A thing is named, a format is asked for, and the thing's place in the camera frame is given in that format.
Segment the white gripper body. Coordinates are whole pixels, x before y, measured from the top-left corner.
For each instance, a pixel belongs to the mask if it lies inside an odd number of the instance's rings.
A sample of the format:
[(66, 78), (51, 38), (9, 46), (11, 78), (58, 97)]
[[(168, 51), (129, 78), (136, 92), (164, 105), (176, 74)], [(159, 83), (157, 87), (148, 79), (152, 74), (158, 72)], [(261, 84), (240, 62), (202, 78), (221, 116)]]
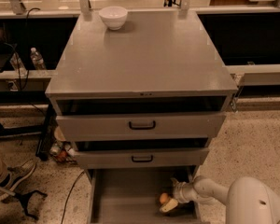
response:
[(197, 192), (191, 183), (177, 182), (174, 184), (173, 196), (179, 203), (189, 203), (197, 198)]

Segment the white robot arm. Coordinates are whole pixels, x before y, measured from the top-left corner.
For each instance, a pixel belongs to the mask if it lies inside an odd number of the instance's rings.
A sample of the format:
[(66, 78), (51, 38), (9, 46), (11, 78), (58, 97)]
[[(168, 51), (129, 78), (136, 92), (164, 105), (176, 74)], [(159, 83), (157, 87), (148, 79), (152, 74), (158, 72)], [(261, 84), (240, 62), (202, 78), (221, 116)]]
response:
[(226, 207), (225, 224), (280, 224), (280, 196), (254, 177), (237, 178), (228, 188), (202, 175), (192, 182), (172, 178), (172, 183), (172, 194), (160, 196), (162, 213), (182, 203), (217, 200)]

